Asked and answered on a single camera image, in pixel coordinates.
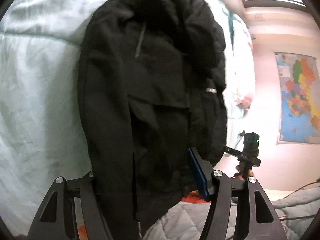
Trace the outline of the person's right hand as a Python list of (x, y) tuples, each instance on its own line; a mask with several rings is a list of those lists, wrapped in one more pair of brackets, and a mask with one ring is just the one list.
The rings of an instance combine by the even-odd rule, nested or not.
[[(240, 165), (237, 165), (237, 166), (236, 166), (236, 170), (237, 170), (237, 172), (234, 174), (233, 177), (234, 177), (235, 179), (245, 180), (245, 178), (242, 176), (243, 173), (241, 172)], [(248, 170), (247, 176), (248, 176), (248, 177), (253, 177), (253, 176), (254, 176), (254, 173), (252, 172), (252, 170)]]

